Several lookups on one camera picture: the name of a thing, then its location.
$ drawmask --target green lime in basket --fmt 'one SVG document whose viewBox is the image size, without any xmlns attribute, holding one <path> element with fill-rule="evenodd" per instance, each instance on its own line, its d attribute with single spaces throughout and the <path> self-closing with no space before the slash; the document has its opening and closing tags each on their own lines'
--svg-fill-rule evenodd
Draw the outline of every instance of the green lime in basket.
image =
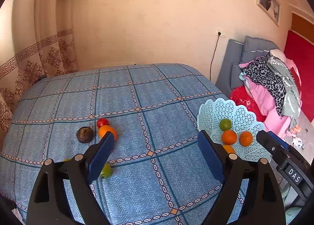
<svg viewBox="0 0 314 225">
<path fill-rule="evenodd" d="M 100 173 L 101 178 L 108 178 L 110 177 L 112 174 L 111 171 L 111 166 L 109 165 L 109 163 L 106 163 Z"/>
<path fill-rule="evenodd" d="M 229 119 L 222 119 L 220 121 L 220 123 L 219 123 L 219 128 L 222 131 L 226 131 L 226 130 L 231 129 L 231 120 L 229 120 Z"/>
</svg>

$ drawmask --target black cable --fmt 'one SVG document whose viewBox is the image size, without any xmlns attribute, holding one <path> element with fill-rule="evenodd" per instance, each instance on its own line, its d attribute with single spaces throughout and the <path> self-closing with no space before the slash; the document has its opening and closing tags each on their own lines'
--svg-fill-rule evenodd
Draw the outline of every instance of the black cable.
<svg viewBox="0 0 314 225">
<path fill-rule="evenodd" d="M 219 36 L 220 35 L 221 35 L 221 32 L 218 32 L 218 38 L 217 38 L 217 42 L 216 42 L 216 47 L 215 47 L 215 50 L 214 50 L 212 62 L 210 63 L 210 71 L 209 71 L 209 80 L 210 81 L 212 80 L 212 64 L 213 64 L 213 61 L 214 61 L 214 56 L 215 56 L 215 52 L 216 52 L 216 48 L 217 48 L 217 44 L 218 44 L 218 40 L 219 40 Z"/>
</svg>

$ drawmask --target light blue plastic basket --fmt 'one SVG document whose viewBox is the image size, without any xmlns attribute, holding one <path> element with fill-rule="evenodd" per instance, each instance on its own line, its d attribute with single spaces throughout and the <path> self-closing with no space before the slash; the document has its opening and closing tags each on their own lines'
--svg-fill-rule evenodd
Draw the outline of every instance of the light blue plastic basket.
<svg viewBox="0 0 314 225">
<path fill-rule="evenodd" d="M 223 145 L 221 141 L 223 131 L 219 128 L 219 122 L 224 118 L 231 120 L 231 130 L 237 133 L 238 139 L 232 147 L 241 159 L 258 161 L 264 157 L 270 162 L 270 153 L 256 141 L 256 134 L 264 130 L 264 124 L 256 121 L 255 114 L 249 112 L 243 105 L 236 106 L 234 101 L 225 101 L 222 98 L 216 101 L 209 99 L 199 109 L 197 127 L 199 130 L 204 129 L 213 142 Z M 253 135 L 253 142 L 248 147 L 243 147 L 239 143 L 239 136 L 243 131 L 250 131 Z"/>
</svg>

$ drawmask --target blue plaid bedspread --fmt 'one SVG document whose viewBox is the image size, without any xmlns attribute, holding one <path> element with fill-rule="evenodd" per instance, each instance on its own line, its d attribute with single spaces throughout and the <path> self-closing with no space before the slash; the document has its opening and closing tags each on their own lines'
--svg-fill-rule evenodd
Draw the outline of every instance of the blue plaid bedspread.
<svg viewBox="0 0 314 225">
<path fill-rule="evenodd" d="M 19 101 L 0 158 L 0 191 L 26 219 L 29 197 L 47 158 L 84 153 L 76 131 L 106 117 L 119 134 L 113 174 L 90 188 L 114 224 L 198 225 L 221 184 L 197 146 L 197 115 L 208 99 L 227 99 L 196 69 L 181 64 L 106 67 L 45 78 Z M 68 181 L 67 196 L 83 223 Z M 246 185 L 229 221 L 236 220 Z"/>
</svg>

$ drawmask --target silver screw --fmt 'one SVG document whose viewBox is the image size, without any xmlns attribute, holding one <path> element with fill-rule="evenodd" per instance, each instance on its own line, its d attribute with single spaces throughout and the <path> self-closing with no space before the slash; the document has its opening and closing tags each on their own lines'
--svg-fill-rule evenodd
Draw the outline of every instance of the silver screw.
<svg viewBox="0 0 314 225">
<path fill-rule="evenodd" d="M 83 155 L 82 155 L 82 154 L 78 154 L 78 155 L 76 155 L 76 156 L 74 157 L 74 159 L 75 159 L 76 161 L 82 160 L 82 158 L 83 158 Z"/>
<path fill-rule="evenodd" d="M 264 164 L 264 165 L 266 165 L 266 164 L 268 163 L 268 160 L 265 159 L 265 158 L 261 158 L 261 163 Z"/>
<path fill-rule="evenodd" d="M 234 153 L 230 153 L 229 154 L 229 158 L 232 159 L 232 160 L 236 160 L 238 158 L 238 156 Z"/>
<path fill-rule="evenodd" d="M 45 165 L 48 166 L 48 165 L 50 165 L 51 163 L 52 163 L 52 160 L 51 160 L 51 159 L 46 159 L 46 160 L 45 160 Z"/>
</svg>

